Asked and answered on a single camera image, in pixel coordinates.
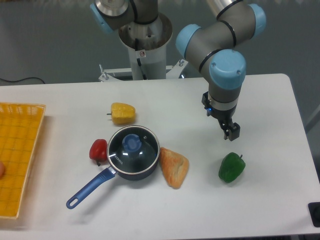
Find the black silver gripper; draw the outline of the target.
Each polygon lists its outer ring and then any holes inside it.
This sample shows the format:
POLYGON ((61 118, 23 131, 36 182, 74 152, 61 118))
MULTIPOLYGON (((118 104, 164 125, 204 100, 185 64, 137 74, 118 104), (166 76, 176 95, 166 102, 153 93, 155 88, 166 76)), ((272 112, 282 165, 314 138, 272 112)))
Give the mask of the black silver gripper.
POLYGON ((207 91, 202 95, 201 102, 206 110, 206 115, 219 121, 220 128, 224 133, 224 140, 234 141, 240 136, 240 125, 232 121, 238 104, 237 98, 231 102, 219 102, 213 99, 207 91))

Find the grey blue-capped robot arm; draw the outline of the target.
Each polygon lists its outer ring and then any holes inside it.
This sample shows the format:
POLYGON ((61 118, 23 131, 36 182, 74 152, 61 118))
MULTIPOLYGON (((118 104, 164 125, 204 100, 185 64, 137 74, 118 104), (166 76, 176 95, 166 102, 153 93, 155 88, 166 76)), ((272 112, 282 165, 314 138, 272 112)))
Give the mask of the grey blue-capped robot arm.
MULTIPOLYGON (((185 26, 175 46, 208 82, 201 102, 207 115, 218 120, 224 138, 233 141, 240 135, 232 117, 246 76, 246 60, 234 48, 264 31, 266 15, 260 6, 241 0, 214 0, 211 5, 216 22, 207 28, 185 26)), ((134 80, 165 78, 173 27, 156 0, 95 0, 90 9, 105 33, 118 32, 134 80)))

